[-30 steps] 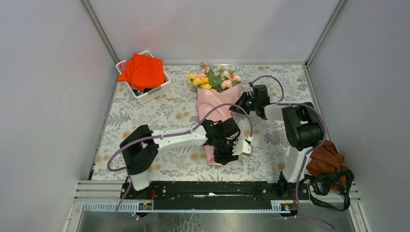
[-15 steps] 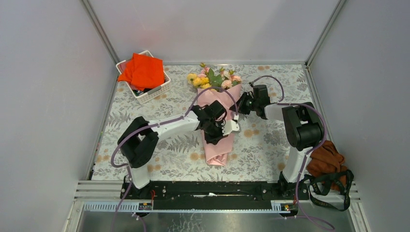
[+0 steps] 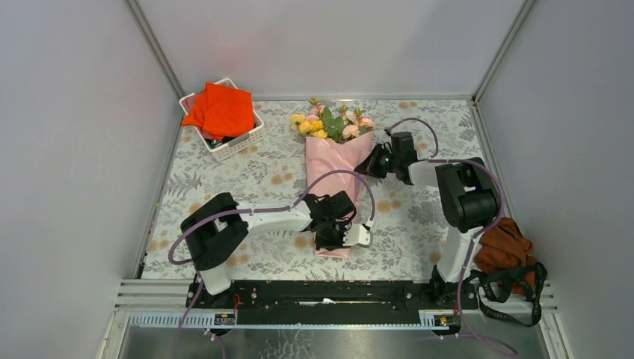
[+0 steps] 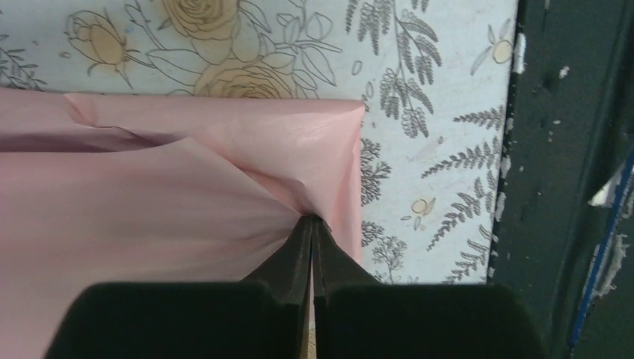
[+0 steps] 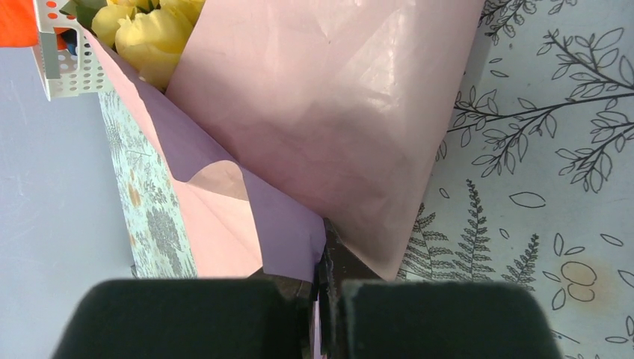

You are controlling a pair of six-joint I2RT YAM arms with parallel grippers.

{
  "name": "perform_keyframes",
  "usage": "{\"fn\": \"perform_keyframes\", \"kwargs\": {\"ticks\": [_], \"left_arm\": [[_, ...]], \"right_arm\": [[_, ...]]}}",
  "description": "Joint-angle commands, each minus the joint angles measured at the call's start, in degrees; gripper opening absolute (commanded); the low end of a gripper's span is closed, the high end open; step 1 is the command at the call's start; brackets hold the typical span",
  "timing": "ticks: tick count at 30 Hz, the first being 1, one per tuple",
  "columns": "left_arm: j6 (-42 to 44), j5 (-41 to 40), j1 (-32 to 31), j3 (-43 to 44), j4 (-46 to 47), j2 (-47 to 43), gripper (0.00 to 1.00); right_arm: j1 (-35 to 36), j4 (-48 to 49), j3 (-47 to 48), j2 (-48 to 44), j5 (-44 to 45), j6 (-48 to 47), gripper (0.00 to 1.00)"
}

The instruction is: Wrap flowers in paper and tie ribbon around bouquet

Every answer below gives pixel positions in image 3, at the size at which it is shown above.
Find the pink flower stem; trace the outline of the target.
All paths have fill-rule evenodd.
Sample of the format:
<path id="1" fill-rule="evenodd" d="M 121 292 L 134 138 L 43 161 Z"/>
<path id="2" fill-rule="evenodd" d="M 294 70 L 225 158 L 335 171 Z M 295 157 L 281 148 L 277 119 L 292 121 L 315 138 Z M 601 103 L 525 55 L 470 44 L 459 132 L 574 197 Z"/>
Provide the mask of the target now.
<path id="1" fill-rule="evenodd" d="M 324 111 L 327 109 L 327 106 L 319 102 L 316 98 L 310 98 L 309 104 L 312 106 L 312 109 L 307 116 L 308 121 L 316 122 L 318 120 L 323 120 Z"/>

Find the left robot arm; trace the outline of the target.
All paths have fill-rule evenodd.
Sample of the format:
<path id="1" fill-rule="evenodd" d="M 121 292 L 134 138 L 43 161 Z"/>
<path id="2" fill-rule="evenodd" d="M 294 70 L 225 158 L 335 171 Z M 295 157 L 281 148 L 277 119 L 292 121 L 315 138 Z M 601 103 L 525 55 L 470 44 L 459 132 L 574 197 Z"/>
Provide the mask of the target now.
<path id="1" fill-rule="evenodd" d="M 203 285 L 203 297 L 223 307 L 232 297 L 226 262 L 249 236 L 280 231 L 311 232 L 316 249 L 332 251 L 367 245 L 369 224 L 355 224 L 356 207 L 345 191 L 335 195 L 305 194 L 289 205 L 239 203 L 224 192 L 213 197 L 181 224 L 194 269 Z"/>

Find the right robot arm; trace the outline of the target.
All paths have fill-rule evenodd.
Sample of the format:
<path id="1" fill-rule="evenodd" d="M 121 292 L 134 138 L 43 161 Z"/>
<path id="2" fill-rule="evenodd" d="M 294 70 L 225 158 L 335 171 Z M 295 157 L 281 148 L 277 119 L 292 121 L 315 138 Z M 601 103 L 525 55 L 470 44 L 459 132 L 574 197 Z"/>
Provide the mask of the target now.
<path id="1" fill-rule="evenodd" d="M 406 185 L 438 189 L 449 231 L 445 254 L 432 270 L 428 296 L 436 307 L 449 307 L 458 299 L 458 284 L 467 277 L 481 233 L 504 206 L 496 177 L 479 157 L 420 159 L 409 132 L 394 133 L 389 143 L 375 145 L 354 170 L 380 179 L 394 174 Z"/>

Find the yellow flower stem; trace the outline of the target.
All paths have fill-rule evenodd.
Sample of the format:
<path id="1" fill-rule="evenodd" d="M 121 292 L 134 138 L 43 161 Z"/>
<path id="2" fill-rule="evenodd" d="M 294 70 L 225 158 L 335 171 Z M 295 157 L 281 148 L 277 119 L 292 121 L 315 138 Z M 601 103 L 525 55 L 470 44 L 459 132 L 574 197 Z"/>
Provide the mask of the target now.
<path id="1" fill-rule="evenodd" d="M 316 114 L 294 113 L 289 118 L 291 127 L 304 137 L 327 138 L 324 123 Z"/>

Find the pink white rose stems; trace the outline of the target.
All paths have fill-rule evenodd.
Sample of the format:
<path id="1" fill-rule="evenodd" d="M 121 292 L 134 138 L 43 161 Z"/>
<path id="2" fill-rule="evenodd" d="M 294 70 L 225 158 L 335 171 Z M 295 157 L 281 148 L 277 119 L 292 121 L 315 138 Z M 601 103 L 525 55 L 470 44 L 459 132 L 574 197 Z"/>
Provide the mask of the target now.
<path id="1" fill-rule="evenodd" d="M 319 115 L 321 128 L 313 132 L 315 137 L 344 144 L 375 130 L 373 120 L 364 117 L 364 110 L 342 105 L 336 110 L 325 106 Z"/>

